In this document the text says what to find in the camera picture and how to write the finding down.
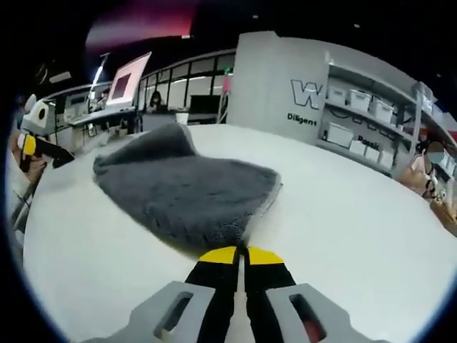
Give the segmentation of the person's left hand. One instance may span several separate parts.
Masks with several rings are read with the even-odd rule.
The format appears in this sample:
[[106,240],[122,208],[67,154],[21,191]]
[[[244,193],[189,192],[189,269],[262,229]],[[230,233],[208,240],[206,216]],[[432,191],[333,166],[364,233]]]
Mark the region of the person's left hand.
[[40,179],[46,165],[47,162],[43,158],[34,159],[30,162],[27,178],[32,184],[37,183]]

